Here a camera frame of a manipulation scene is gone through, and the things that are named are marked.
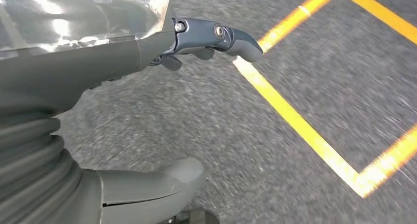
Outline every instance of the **plastic wrap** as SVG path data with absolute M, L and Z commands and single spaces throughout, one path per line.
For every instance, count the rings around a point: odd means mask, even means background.
M 162 31 L 169 0 L 0 0 L 0 59 L 143 39 Z

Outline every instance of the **gray robot arm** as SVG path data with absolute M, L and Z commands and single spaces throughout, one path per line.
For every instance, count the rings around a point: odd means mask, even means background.
M 177 18 L 169 0 L 0 0 L 0 224 L 155 224 L 204 184 L 202 164 L 156 173 L 81 169 L 52 118 L 81 94 L 179 54 L 254 62 L 248 34 Z
M 169 0 L 0 1 L 0 116 L 57 115 L 101 82 L 148 65 L 178 69 L 176 54 L 262 56 L 242 31 L 175 18 Z

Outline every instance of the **gray asphalt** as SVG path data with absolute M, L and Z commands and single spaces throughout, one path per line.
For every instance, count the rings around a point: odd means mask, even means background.
M 305 0 L 172 0 L 177 14 L 260 38 Z M 417 26 L 417 0 L 377 0 Z M 255 67 L 356 170 L 417 122 L 417 46 L 350 0 L 333 0 Z M 355 194 L 231 64 L 181 57 L 87 91 L 60 116 L 80 165 L 151 171 L 193 156 L 194 204 L 234 223 L 416 223 L 417 159 Z

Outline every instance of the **bolt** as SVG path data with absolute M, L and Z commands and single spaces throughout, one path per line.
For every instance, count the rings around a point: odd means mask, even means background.
M 185 25 L 183 22 L 175 23 L 174 29 L 175 29 L 175 32 L 182 32 L 185 30 Z
M 214 26 L 214 34 L 218 39 L 222 39 L 224 37 L 224 29 L 220 25 Z

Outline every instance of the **yellow road marking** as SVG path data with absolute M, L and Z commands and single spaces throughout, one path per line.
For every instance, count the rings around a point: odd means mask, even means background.
M 367 197 L 417 153 L 417 124 L 356 177 L 356 189 Z
M 307 0 L 294 10 L 281 23 L 272 28 L 262 39 L 258 41 L 264 52 L 267 52 L 280 40 L 294 30 L 301 22 L 318 11 L 331 0 Z M 389 18 L 383 14 L 389 13 L 388 9 L 378 10 L 380 4 L 364 4 L 372 14 L 381 16 L 384 22 L 391 23 L 391 27 L 406 37 L 415 34 L 410 24 L 398 20 L 398 16 L 391 12 Z M 410 40 L 415 42 L 417 34 Z M 378 188 L 388 177 L 401 168 L 411 157 L 417 153 L 417 124 L 399 139 L 391 148 L 368 165 L 361 173 L 357 173 L 313 128 L 312 126 L 273 88 L 273 86 L 251 64 L 238 57 L 233 61 L 238 71 L 249 83 L 266 99 L 267 102 L 291 125 L 291 127 L 307 142 L 308 145 L 333 169 L 340 178 L 345 181 L 359 196 L 367 197 Z
M 352 0 L 376 18 L 417 44 L 417 28 L 375 0 Z
M 258 43 L 264 52 L 267 52 L 280 40 L 293 31 L 301 22 L 318 11 L 331 0 L 307 0 L 295 9 L 281 23 L 272 28 Z

